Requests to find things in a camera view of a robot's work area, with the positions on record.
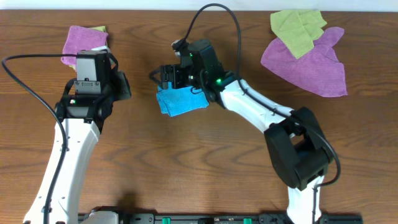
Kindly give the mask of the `blue microfiber cloth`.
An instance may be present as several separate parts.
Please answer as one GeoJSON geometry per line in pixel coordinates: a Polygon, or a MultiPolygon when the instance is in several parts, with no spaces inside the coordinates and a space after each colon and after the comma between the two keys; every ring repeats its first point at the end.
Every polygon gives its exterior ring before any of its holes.
{"type": "Polygon", "coordinates": [[[156,98],[161,113],[170,117],[209,106],[209,102],[202,90],[197,90],[193,87],[174,89],[171,83],[169,83],[169,87],[166,90],[158,87],[156,98]]]}

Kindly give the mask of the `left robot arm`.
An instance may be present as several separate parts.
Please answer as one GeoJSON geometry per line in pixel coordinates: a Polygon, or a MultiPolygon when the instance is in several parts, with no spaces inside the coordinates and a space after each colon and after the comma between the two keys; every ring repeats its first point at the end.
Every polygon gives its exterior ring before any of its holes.
{"type": "Polygon", "coordinates": [[[124,72],[105,46],[78,52],[76,78],[55,105],[60,124],[37,196],[24,223],[78,223],[86,169],[105,119],[131,90],[124,72]]]}

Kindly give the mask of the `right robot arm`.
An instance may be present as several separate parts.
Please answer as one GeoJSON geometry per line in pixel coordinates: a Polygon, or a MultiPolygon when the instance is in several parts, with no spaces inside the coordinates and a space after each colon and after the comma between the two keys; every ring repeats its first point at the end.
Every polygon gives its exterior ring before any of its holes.
{"type": "Polygon", "coordinates": [[[315,115],[308,108],[293,110],[275,103],[226,71],[209,40],[176,40],[172,48],[180,63],[160,66],[158,86],[203,93],[207,101],[237,113],[263,132],[272,166],[288,187],[288,218],[292,223],[318,223],[322,216],[318,191],[336,154],[315,115]]]}

